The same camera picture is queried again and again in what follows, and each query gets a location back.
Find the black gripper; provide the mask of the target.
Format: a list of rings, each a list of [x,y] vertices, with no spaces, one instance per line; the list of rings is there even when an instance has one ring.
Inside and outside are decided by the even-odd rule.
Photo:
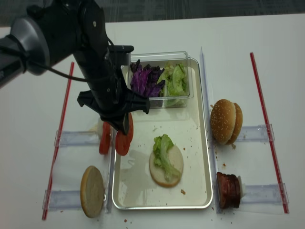
[[[127,87],[121,66],[113,63],[109,50],[99,57],[91,49],[81,49],[76,52],[76,61],[89,86],[88,91],[79,93],[79,105],[91,108],[102,117],[103,131],[113,128],[127,135],[129,112],[140,110],[147,114],[149,99]]]

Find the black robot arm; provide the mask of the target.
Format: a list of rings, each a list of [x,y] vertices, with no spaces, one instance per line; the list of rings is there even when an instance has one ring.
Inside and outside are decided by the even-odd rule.
[[[89,86],[77,101],[124,135],[129,113],[149,112],[147,98],[126,85],[121,67],[130,64],[133,46],[114,45],[106,34],[103,9],[93,0],[55,0],[48,7],[30,5],[0,40],[0,84],[30,72],[41,75],[73,55]]]

